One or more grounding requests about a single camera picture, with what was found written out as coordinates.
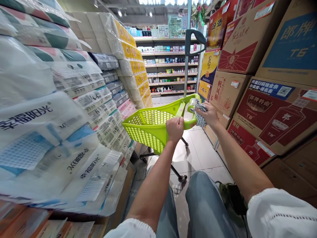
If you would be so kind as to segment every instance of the aisle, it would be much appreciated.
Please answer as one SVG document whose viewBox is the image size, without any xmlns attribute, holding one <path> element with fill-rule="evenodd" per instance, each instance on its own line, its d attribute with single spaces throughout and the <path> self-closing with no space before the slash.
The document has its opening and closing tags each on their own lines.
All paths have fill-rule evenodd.
<svg viewBox="0 0 317 238">
<path fill-rule="evenodd" d="M 158 107 L 171 103 L 181 96 L 165 96 L 160 98 L 153 98 L 153 106 Z M 185 120 L 192 118 L 190 112 L 186 112 L 184 115 Z M 190 130 L 184 131 L 183 138 L 189 144 L 188 149 L 185 149 L 184 143 L 180 141 L 176 147 L 173 156 L 173 166 L 181 175 L 187 175 L 188 179 L 185 185 L 178 182 L 177 176 L 171 170 L 170 185 L 174 192 L 174 199 L 177 212 L 177 223 L 180 238 L 186 238 L 188 233 L 189 224 L 189 212 L 187 202 L 185 199 L 185 192 L 188 187 L 189 178 L 196 171 L 206 172 L 214 181 L 221 181 L 222 183 L 233 182 L 228 170 L 226 169 L 221 158 L 217 152 L 213 149 L 212 144 L 204 133 L 203 129 L 198 126 L 194 126 Z M 150 168 L 158 160 L 158 156 L 152 156 L 148 158 L 148 163 L 145 164 L 138 161 L 138 173 L 134 180 L 131 195 L 136 195 L 138 188 L 141 186 L 145 175 L 149 172 Z M 129 200 L 128 206 L 131 205 L 133 199 Z"/>
</svg>

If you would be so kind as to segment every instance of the striped cloth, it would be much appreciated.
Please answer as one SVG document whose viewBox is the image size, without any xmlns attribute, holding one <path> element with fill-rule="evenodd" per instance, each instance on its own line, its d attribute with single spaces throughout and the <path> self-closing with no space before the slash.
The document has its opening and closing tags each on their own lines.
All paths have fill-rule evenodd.
<svg viewBox="0 0 317 238">
<path fill-rule="evenodd" d="M 204 112 L 207 111 L 205 105 L 201 104 L 200 103 L 200 100 L 199 99 L 195 99 L 196 100 L 196 103 L 195 103 L 195 108 L 198 108 Z M 196 115 L 196 118 L 197 118 L 197 125 L 199 125 L 200 127 L 205 127 L 206 126 L 206 121 L 204 119 L 203 116 L 199 115 L 194 108 L 191 108 L 190 109 L 193 113 L 195 113 Z"/>
</svg>

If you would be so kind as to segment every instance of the person's left hand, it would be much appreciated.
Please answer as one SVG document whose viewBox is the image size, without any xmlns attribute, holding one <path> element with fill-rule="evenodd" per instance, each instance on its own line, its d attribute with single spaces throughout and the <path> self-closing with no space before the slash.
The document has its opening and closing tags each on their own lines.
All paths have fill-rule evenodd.
<svg viewBox="0 0 317 238">
<path fill-rule="evenodd" d="M 183 136 L 184 132 L 184 118 L 174 117 L 166 121 L 166 129 L 168 133 L 168 140 L 177 144 Z"/>
</svg>

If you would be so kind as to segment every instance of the white sleeve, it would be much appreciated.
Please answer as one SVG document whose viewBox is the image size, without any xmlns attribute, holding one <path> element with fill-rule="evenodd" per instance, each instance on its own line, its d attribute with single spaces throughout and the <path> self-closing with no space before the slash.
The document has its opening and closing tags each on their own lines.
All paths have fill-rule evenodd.
<svg viewBox="0 0 317 238">
<path fill-rule="evenodd" d="M 109 231 L 104 238 L 156 238 L 156 235 L 148 224 L 130 218 Z"/>
<path fill-rule="evenodd" d="M 252 237 L 317 237 L 317 209 L 282 189 L 264 190 L 248 207 Z"/>
</svg>

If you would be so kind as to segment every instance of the qr code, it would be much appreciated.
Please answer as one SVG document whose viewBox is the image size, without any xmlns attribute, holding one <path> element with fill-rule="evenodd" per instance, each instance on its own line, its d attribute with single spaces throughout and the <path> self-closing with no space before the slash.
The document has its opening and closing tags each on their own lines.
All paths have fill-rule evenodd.
<svg viewBox="0 0 317 238">
<path fill-rule="evenodd" d="M 292 90 L 292 88 L 282 86 L 281 89 L 277 92 L 277 95 L 286 97 L 290 90 Z"/>
</svg>

